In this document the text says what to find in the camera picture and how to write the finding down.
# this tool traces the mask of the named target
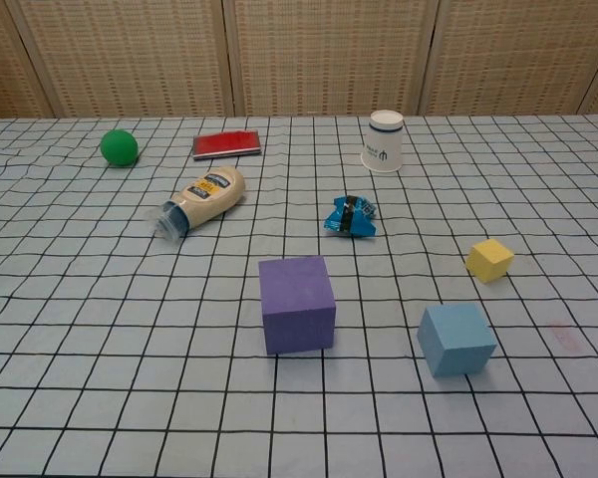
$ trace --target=cup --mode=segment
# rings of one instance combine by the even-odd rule
[[[390,110],[378,110],[370,115],[370,130],[361,153],[361,162],[376,172],[393,172],[403,165],[401,140],[403,116]]]

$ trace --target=mayonnaise bottle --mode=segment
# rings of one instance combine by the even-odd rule
[[[163,204],[155,234],[169,241],[234,206],[243,194],[241,173],[232,166],[214,167]]]

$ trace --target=ball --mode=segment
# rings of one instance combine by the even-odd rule
[[[113,166],[130,166],[138,159],[138,142],[128,131],[112,129],[102,136],[100,152]]]

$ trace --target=foam block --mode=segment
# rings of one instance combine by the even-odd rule
[[[480,371],[496,348],[476,304],[428,306],[417,339],[433,376]]]
[[[487,283],[503,276],[513,258],[514,253],[497,240],[487,239],[471,247],[465,265],[482,283]]]
[[[323,257],[262,261],[259,288],[269,354],[332,346],[336,305]]]

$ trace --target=red book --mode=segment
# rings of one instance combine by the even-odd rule
[[[257,131],[229,131],[217,134],[196,136],[192,140],[192,158],[210,159],[212,157],[258,154],[261,152]]]

